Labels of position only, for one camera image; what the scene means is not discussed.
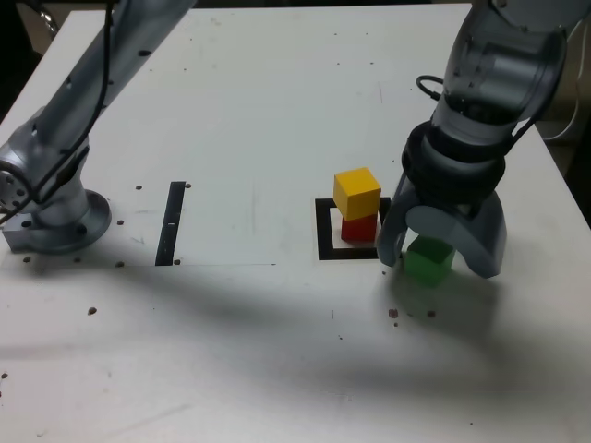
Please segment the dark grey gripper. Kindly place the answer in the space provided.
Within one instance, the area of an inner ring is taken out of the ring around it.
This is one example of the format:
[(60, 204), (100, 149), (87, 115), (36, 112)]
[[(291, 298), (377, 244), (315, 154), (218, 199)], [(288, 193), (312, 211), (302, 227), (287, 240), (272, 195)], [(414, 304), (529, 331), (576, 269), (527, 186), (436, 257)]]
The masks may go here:
[(501, 272), (507, 229), (497, 192), (485, 181), (402, 174), (377, 238), (383, 265), (395, 265), (408, 227), (450, 245), (483, 279)]

